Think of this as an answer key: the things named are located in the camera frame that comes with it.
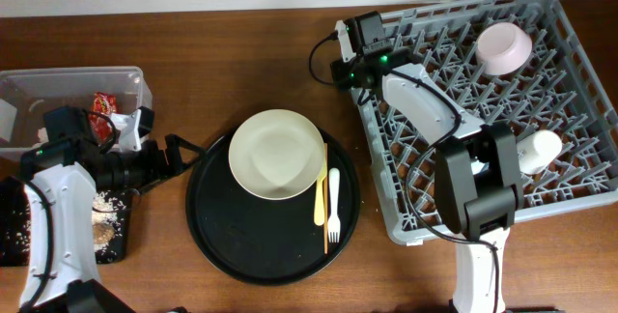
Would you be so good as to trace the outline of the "white cup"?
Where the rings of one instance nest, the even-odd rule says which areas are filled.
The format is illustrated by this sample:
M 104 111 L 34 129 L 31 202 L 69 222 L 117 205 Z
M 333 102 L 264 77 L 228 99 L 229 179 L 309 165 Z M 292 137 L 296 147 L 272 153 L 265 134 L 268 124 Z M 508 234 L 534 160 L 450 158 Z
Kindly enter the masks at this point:
M 562 151 L 561 138 L 546 129 L 538 130 L 517 144 L 520 171 L 536 175 L 543 171 Z

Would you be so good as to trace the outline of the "red snack wrapper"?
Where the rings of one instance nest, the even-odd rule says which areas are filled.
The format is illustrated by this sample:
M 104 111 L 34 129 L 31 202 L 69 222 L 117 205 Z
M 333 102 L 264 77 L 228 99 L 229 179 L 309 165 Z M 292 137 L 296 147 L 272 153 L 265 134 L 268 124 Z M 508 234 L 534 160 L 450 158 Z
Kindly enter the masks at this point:
M 112 113 L 118 112 L 117 98 L 110 94 L 97 92 L 95 93 L 91 110 L 109 117 Z M 100 143 L 105 142 L 112 135 L 112 128 L 101 117 L 90 115 L 89 121 Z

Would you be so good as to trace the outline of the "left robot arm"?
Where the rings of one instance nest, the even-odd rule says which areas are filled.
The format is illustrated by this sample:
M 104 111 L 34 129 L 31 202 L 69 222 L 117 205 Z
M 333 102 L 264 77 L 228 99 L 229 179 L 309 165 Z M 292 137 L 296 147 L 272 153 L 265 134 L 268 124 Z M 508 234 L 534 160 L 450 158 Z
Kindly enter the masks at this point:
M 182 151 L 203 148 L 176 134 L 165 149 L 148 139 L 154 112 L 141 106 L 129 115 L 101 119 L 111 128 L 103 142 L 91 126 L 96 112 L 63 106 L 44 114 L 48 140 L 21 156 L 19 181 L 31 220 L 29 272 L 20 297 L 22 312 L 127 312 L 105 289 L 94 251 L 92 214 L 103 191 L 141 196 L 193 166 Z

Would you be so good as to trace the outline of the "large beige plate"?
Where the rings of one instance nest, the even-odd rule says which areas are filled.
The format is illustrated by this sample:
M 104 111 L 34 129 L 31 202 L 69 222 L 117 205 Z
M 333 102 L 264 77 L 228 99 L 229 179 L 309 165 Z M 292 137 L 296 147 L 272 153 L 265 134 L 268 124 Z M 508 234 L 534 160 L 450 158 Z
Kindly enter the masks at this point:
M 259 112 L 234 132 L 228 162 L 236 182 L 266 200 L 286 200 L 314 186 L 323 167 L 323 137 L 305 116 L 287 109 Z

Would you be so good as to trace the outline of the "orange chopstick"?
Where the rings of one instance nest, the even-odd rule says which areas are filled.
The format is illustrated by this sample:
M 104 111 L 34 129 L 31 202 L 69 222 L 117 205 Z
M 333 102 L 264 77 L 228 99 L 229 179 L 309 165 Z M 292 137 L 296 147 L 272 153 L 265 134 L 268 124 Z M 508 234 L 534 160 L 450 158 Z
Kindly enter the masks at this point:
M 327 143 L 324 142 L 324 162 L 323 162 L 323 171 L 324 171 L 324 179 L 323 179 L 323 209 L 324 209 L 324 224 L 323 224 L 323 251 L 324 255 L 328 253 L 328 229 L 327 229 L 327 220 L 328 220 L 328 166 L 327 166 L 327 156 L 328 156 L 328 146 Z

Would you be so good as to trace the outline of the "blue cup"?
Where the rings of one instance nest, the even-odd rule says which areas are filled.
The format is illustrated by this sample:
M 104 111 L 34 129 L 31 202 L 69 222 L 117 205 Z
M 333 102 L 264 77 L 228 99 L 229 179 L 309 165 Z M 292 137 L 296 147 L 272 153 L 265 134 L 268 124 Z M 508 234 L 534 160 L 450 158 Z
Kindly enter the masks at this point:
M 471 162 L 470 167 L 472 174 L 477 175 L 487 168 L 487 164 L 480 158 L 476 157 L 475 160 Z

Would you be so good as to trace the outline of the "small pink plate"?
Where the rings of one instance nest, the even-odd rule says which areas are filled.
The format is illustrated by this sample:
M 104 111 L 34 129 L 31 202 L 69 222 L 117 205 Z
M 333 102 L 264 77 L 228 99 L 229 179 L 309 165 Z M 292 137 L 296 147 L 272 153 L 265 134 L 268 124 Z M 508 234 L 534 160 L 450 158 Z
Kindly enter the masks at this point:
M 532 53 L 532 40 L 518 25 L 500 22 L 485 29 L 477 39 L 476 59 L 488 75 L 511 73 Z

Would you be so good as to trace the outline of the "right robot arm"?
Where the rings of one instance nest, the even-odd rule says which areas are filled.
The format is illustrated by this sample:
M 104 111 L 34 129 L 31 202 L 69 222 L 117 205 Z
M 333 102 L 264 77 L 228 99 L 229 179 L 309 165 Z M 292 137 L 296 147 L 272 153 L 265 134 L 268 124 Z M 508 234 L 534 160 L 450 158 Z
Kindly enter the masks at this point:
M 448 231 L 427 229 L 456 246 L 454 312 L 503 312 L 503 253 L 523 204 L 516 138 L 507 124 L 486 124 L 459 106 L 429 77 L 408 46 L 387 37 L 378 12 L 339 20 L 331 63 L 340 90 L 363 89 L 404 115 L 427 142 L 409 167 L 434 163 L 435 207 Z

